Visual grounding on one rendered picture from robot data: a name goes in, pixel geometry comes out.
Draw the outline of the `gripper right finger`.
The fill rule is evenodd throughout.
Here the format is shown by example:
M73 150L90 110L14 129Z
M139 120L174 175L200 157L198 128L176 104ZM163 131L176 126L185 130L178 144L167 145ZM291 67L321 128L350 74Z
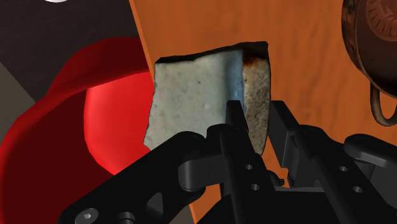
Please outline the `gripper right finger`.
M268 137L290 187L319 183L340 224L397 224L397 209L370 182L376 168L397 167L397 146L367 134L339 143L300 125L283 101L270 102Z

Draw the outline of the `white bread slice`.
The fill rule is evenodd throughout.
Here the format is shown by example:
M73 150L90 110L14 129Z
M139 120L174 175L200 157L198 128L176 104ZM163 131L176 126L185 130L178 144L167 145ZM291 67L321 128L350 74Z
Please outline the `white bread slice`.
M229 100L241 103L254 151L263 154L271 100L267 42L158 59L144 145L153 150L186 130L205 135L209 126L226 121Z

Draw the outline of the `brown patterned cup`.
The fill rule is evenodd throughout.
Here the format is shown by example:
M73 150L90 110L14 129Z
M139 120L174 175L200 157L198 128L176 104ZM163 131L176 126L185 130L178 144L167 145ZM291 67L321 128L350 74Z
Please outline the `brown patterned cup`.
M380 125L397 124L397 107L384 116L380 93L397 99L397 0L343 0L345 49L370 82L370 107Z

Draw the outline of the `orange wooden table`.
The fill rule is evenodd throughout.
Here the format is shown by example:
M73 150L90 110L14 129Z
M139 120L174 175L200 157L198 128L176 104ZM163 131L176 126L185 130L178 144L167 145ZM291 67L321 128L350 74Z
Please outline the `orange wooden table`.
M341 33L343 0L129 0L152 66L244 41L266 41L272 98L303 124L337 141L355 133L397 144L397 125L370 111L369 82L351 62Z

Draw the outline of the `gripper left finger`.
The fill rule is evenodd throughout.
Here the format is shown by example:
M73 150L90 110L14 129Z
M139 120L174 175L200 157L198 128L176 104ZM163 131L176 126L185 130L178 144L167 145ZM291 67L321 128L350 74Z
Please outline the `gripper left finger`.
M207 134L184 131L65 208L57 224L170 224L210 185L221 200L197 224L265 224L274 186L248 136L239 101Z

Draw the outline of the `red rounded chair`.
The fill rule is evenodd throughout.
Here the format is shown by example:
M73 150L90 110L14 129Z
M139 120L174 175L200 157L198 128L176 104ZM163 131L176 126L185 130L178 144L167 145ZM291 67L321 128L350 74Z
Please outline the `red rounded chair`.
M77 51L0 144L0 224L59 214L148 152L153 84L139 38Z

